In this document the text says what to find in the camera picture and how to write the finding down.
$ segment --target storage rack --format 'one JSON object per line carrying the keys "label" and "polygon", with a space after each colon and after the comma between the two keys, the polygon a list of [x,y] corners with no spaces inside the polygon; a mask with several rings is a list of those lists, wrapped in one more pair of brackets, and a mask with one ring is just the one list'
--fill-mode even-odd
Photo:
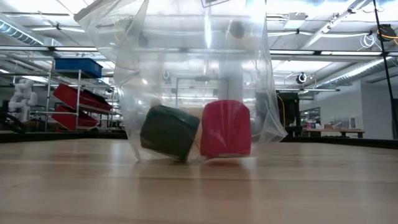
{"label": "storage rack", "polygon": [[[47,132],[47,126],[48,126],[48,121],[49,121],[49,115],[50,114],[69,114],[69,115],[75,115],[76,116],[76,126],[75,129],[79,129],[79,112],[80,112],[80,91],[81,91],[81,79],[82,75],[88,75],[82,70],[54,70],[55,68],[55,61],[53,61],[52,65],[52,70],[48,71],[47,74],[31,74],[31,73],[2,73],[2,76],[10,76],[10,77],[22,77],[22,76],[33,76],[33,77],[48,77],[48,84],[47,84],[47,103],[45,106],[45,111],[36,111],[37,114],[44,114],[45,115],[45,132]],[[76,112],[71,113],[71,112],[54,112],[54,111],[49,111],[50,107],[50,92],[51,92],[51,87],[52,86],[57,86],[57,85],[52,85],[51,84],[51,78],[52,77],[65,77],[63,74],[73,74],[77,73],[78,78],[77,78],[77,99],[76,99]],[[114,105],[114,91],[115,91],[115,86],[111,85],[92,85],[95,87],[103,87],[103,88],[111,88],[112,89],[112,94],[111,94],[111,105]],[[111,119],[110,121],[112,122],[113,120],[113,110],[110,111],[111,113]]]}

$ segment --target wooden table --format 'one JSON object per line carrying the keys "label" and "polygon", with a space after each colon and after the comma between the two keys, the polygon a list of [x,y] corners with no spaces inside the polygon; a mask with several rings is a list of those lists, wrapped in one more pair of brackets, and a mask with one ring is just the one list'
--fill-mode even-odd
{"label": "wooden table", "polygon": [[0,223],[397,223],[398,151],[256,153],[181,164],[136,162],[123,140],[0,144]]}
{"label": "wooden table", "polygon": [[346,136],[347,133],[356,133],[358,134],[358,138],[363,138],[363,133],[365,133],[364,130],[362,129],[303,129],[303,131],[306,131],[310,133],[322,133],[322,132],[328,132],[328,133],[340,133],[341,136]]}

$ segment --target black pole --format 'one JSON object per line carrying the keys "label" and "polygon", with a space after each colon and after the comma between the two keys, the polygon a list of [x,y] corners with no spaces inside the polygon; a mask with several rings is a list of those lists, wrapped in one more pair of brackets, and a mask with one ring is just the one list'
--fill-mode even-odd
{"label": "black pole", "polygon": [[374,15],[376,16],[376,22],[377,22],[377,30],[379,31],[377,34],[379,35],[381,52],[382,52],[382,56],[383,56],[383,60],[384,60],[384,68],[386,69],[388,92],[390,95],[390,102],[391,102],[392,122],[394,123],[394,130],[395,130],[396,128],[398,128],[397,110],[396,110],[396,104],[394,101],[394,95],[392,94],[390,73],[388,71],[386,50],[384,49],[384,42],[383,42],[383,38],[382,38],[379,14],[378,14],[377,7],[376,7],[376,0],[373,0],[373,5],[374,5]]}

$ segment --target plastic bag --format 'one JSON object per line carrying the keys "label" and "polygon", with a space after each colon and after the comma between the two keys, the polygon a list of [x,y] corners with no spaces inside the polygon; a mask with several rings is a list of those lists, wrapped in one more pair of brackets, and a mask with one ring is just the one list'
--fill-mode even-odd
{"label": "plastic bag", "polygon": [[[248,156],[253,139],[265,144],[286,135],[265,11],[264,0],[97,0],[75,16],[116,64],[138,159]],[[188,157],[172,152],[186,144]]]}

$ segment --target blue bin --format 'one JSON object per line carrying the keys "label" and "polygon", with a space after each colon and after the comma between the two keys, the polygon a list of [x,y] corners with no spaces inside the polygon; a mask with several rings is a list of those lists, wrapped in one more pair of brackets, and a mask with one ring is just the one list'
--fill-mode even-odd
{"label": "blue bin", "polygon": [[60,73],[70,78],[78,78],[78,73],[62,72],[62,70],[81,70],[84,72],[82,78],[102,78],[102,66],[91,58],[56,58],[55,70],[61,70]]}

